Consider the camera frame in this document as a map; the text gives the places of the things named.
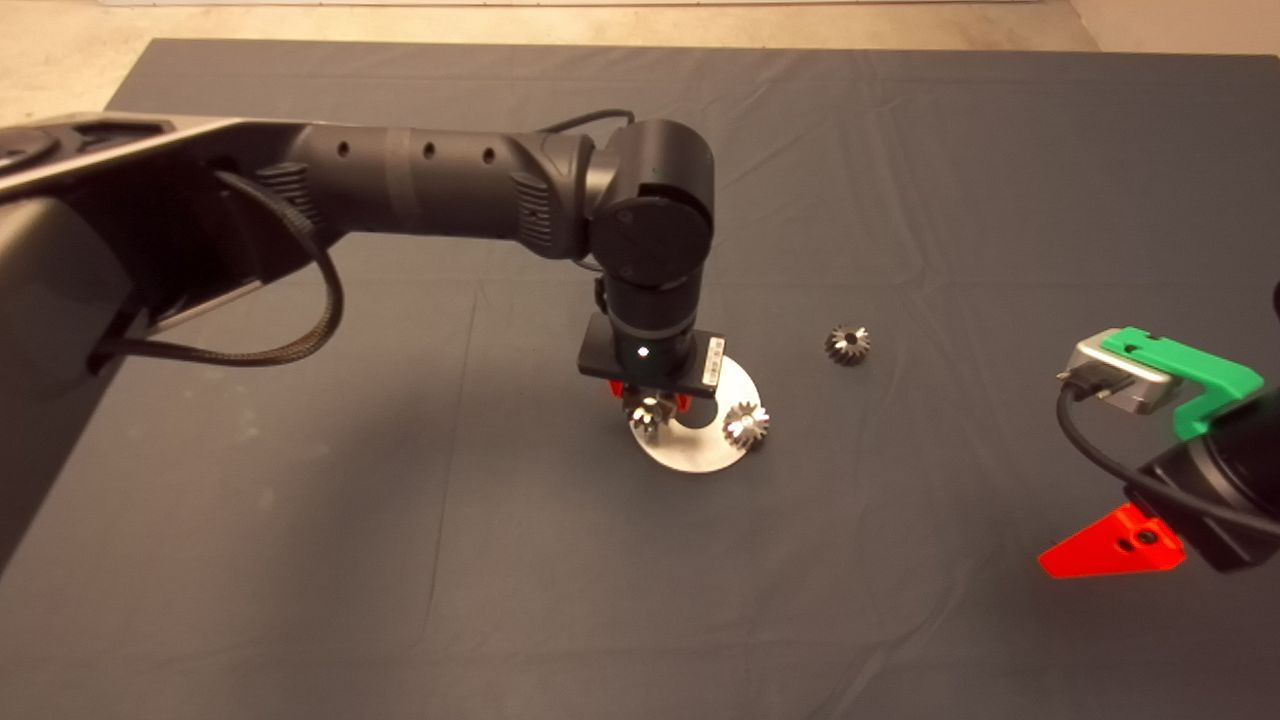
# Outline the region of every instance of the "green bracket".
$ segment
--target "green bracket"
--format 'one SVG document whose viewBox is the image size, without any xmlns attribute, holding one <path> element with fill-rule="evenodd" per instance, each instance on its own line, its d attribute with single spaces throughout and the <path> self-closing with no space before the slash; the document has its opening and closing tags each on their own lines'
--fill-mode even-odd
<svg viewBox="0 0 1280 720">
<path fill-rule="evenodd" d="M 1204 433 L 1216 415 L 1262 387 L 1262 375 L 1239 363 L 1139 328 L 1116 331 L 1102 341 L 1102 348 L 1204 387 L 1203 393 L 1174 410 L 1179 439 Z"/>
</svg>

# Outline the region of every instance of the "red bracket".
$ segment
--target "red bracket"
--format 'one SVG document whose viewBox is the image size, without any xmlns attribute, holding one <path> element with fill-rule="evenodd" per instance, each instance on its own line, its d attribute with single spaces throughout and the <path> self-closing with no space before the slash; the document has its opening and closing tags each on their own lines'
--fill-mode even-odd
<svg viewBox="0 0 1280 720">
<path fill-rule="evenodd" d="M 621 398 L 622 397 L 622 380 L 609 380 L 609 392 L 613 393 L 613 397 Z M 685 395 L 682 392 L 677 392 L 676 393 L 676 411 L 677 413 L 685 413 L 686 410 L 689 410 L 689 406 L 692 405 L 692 404 L 694 404 L 694 398 L 692 397 L 690 397 L 690 396 L 687 396 L 687 395 Z"/>
<path fill-rule="evenodd" d="M 1132 502 L 1046 550 L 1041 568 L 1051 578 L 1172 570 L 1187 559 L 1183 542 L 1160 518 Z"/>
</svg>

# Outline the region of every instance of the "label sticker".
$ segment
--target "label sticker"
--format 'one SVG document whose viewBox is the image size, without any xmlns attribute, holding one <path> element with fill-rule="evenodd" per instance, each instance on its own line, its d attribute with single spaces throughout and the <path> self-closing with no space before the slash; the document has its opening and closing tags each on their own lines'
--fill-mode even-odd
<svg viewBox="0 0 1280 720">
<path fill-rule="evenodd" d="M 719 384 L 719 369 L 724 361 L 724 338 L 713 337 L 707 342 L 707 364 L 703 365 L 703 384 Z"/>
</svg>

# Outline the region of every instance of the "black cylinder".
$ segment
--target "black cylinder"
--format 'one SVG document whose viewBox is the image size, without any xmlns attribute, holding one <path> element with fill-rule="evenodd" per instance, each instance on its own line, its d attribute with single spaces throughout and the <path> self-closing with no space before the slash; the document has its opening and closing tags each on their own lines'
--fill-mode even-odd
<svg viewBox="0 0 1280 720">
<path fill-rule="evenodd" d="M 516 240 L 544 258 L 586 252 L 586 136 L 310 126 L 320 213 L 343 231 Z"/>
<path fill-rule="evenodd" d="M 1280 388 L 1213 420 L 1204 446 L 1240 495 L 1280 518 Z"/>
</svg>

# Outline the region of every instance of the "end effector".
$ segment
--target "end effector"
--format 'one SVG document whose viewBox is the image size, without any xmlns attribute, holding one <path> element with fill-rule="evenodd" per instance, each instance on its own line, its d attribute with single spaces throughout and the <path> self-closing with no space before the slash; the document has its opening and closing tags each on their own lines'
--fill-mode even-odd
<svg viewBox="0 0 1280 720">
<path fill-rule="evenodd" d="M 593 316 L 579 370 L 713 397 L 724 340 L 694 329 L 714 227 L 710 147 L 680 123 L 636 123 L 594 154 L 586 186 L 607 316 Z"/>
</svg>

